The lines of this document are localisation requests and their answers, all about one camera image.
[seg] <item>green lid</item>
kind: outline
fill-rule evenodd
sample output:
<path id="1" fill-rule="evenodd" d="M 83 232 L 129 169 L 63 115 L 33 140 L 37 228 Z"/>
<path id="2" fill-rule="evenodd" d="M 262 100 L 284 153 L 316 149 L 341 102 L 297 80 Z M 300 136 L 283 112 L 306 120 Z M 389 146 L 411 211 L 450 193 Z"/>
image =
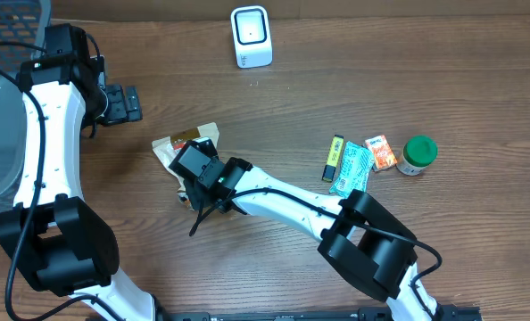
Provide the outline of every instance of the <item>green lid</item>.
<path id="1" fill-rule="evenodd" d="M 408 163 L 425 167 L 437 157 L 437 145 L 428 136 L 414 136 L 404 146 L 404 159 Z"/>

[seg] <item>orange snack package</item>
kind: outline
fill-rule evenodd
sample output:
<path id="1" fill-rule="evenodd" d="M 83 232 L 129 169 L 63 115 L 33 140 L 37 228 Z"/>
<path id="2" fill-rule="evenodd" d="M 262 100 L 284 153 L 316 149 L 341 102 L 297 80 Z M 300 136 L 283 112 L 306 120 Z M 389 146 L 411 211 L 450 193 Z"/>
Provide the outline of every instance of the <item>orange snack package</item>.
<path id="1" fill-rule="evenodd" d="M 396 158 L 384 135 L 367 139 L 364 144 L 374 154 L 374 171 L 388 169 L 396 164 Z"/>

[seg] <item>green-capped jar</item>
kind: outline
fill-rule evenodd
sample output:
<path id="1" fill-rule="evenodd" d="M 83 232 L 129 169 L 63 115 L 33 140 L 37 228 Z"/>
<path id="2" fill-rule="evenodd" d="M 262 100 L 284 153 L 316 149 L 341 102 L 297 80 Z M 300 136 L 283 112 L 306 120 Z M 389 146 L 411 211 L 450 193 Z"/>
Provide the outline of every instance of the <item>green-capped jar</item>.
<path id="1" fill-rule="evenodd" d="M 414 176 L 426 169 L 437 157 L 437 144 L 428 136 L 414 136 L 404 146 L 396 168 Z"/>

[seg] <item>small white device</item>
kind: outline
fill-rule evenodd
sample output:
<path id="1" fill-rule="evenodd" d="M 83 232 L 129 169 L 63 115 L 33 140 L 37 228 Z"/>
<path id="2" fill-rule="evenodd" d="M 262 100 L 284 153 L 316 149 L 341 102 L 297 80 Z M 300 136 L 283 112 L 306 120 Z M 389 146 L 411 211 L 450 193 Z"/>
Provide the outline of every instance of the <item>small white device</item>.
<path id="1" fill-rule="evenodd" d="M 239 68 L 267 66 L 273 62 L 269 17 L 262 6 L 235 9 L 231 13 L 231 28 Z"/>

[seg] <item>black mounting bracket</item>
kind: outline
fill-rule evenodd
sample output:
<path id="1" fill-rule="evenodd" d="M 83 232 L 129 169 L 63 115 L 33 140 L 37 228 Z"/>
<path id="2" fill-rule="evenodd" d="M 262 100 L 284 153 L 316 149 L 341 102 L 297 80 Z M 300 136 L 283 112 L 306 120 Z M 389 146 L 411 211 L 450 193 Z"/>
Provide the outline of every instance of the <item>black mounting bracket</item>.
<path id="1" fill-rule="evenodd" d="M 194 210 L 198 210 L 202 202 L 205 206 L 212 205 L 235 194 L 237 182 L 252 167 L 250 162 L 234 157 L 226 164 L 221 162 L 211 139 L 187 141 L 169 165 L 171 170 L 184 178 L 187 197 Z M 234 203 L 228 202 L 219 210 L 227 212 L 234 208 Z"/>
<path id="2" fill-rule="evenodd" d="M 479 308 L 443 306 L 438 321 L 480 321 Z M 102 321 L 89 318 L 87 321 Z M 272 312 L 209 314 L 207 312 L 173 313 L 160 321 L 393 321 L 389 308 L 361 307 L 349 311 Z"/>
<path id="3" fill-rule="evenodd" d="M 17 75 L 22 92 L 34 85 L 58 81 L 72 83 L 85 100 L 82 128 L 95 123 L 103 126 L 142 120 L 137 90 L 106 85 L 104 57 L 90 57 L 85 30 L 68 23 L 45 28 L 46 53 L 21 64 Z"/>
<path id="4" fill-rule="evenodd" d="M 34 290 L 64 296 L 111 283 L 120 263 L 114 232 L 79 197 L 57 195 L 55 202 L 37 206 L 33 220 L 24 226 L 28 211 L 20 203 L 0 213 L 0 245 L 11 258 L 22 228 L 29 230 L 17 268 Z M 40 236 L 51 222 L 61 234 Z"/>
<path id="5" fill-rule="evenodd" d="M 374 228 L 416 240 L 406 226 L 368 193 L 353 190 L 339 205 L 343 207 L 340 216 L 350 221 L 366 222 Z M 319 253 L 344 280 L 369 297 L 382 302 L 396 299 L 400 281 L 418 258 L 414 246 L 369 231 L 354 245 L 346 238 L 352 228 L 337 220 L 321 234 Z"/>

